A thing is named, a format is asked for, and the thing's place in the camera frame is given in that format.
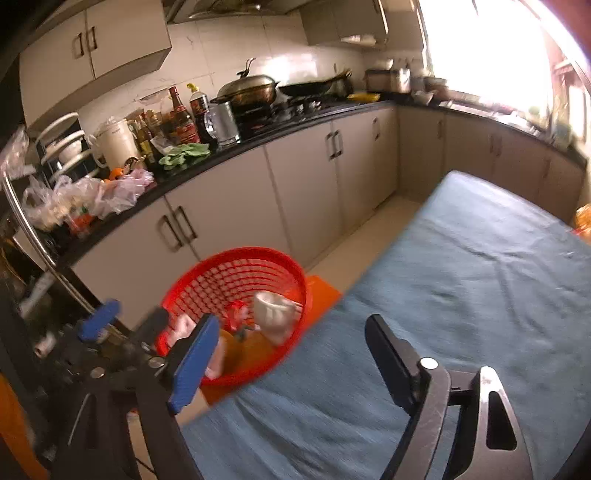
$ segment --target metal screw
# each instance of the metal screw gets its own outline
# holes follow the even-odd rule
[[[161,356],[153,356],[150,360],[148,360],[148,366],[150,368],[161,368],[165,363],[166,361]]]
[[[90,372],[90,377],[91,378],[100,378],[105,374],[105,369],[102,367],[95,367],[92,369],[92,372]]]
[[[429,358],[426,356],[425,358],[421,358],[421,366],[427,370],[435,370],[439,364],[434,358]]]

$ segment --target blue gripper pad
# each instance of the blue gripper pad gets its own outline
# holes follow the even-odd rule
[[[117,300],[108,300],[95,311],[92,317],[82,322],[78,338],[83,342],[96,342],[100,331],[115,320],[120,309]]]
[[[188,338],[178,340],[168,353],[167,370],[173,378],[173,391],[168,405],[177,414],[189,405],[205,374],[219,338],[219,321],[205,314]]]

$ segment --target metal pole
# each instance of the metal pole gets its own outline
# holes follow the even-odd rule
[[[62,284],[64,288],[68,291],[68,293],[76,300],[82,308],[84,308],[88,313],[94,313],[94,307],[88,303],[88,301],[82,296],[82,294],[76,290],[76,288],[69,282],[69,280],[59,273],[56,270],[56,262],[52,259],[51,255],[45,248],[45,245],[41,242],[41,239],[38,237],[35,229],[29,223],[29,220],[25,216],[25,212],[22,211],[22,207],[20,202],[18,201],[17,194],[15,193],[14,189],[12,188],[12,183],[10,182],[10,178],[8,177],[8,173],[3,171],[0,177],[0,184],[2,185],[2,189],[8,199],[8,204],[14,213],[14,216],[17,218],[18,224],[21,226],[22,231],[25,233],[27,239],[31,242],[31,245],[35,249],[35,251],[39,254],[39,256],[47,265],[47,269],[51,274]]]

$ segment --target red plastic basket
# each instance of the red plastic basket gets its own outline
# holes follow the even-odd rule
[[[215,380],[204,377],[203,385],[239,385],[252,381],[278,364],[297,344],[304,332],[302,319],[311,305],[304,271],[290,257],[271,248],[235,248],[197,264],[179,278],[164,297],[162,306],[168,311],[171,323],[183,313],[195,322],[204,313],[213,313],[222,320],[226,306],[234,300],[244,301],[252,318],[252,297],[260,290],[280,293],[302,305],[293,333],[260,364]],[[162,356],[169,350],[166,338],[164,331],[155,342]]]

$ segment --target wok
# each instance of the wok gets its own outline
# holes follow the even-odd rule
[[[345,70],[327,80],[316,80],[314,82],[290,83],[282,85],[279,91],[289,97],[319,96],[329,91],[330,86],[337,80],[345,80],[351,77],[351,71]]]

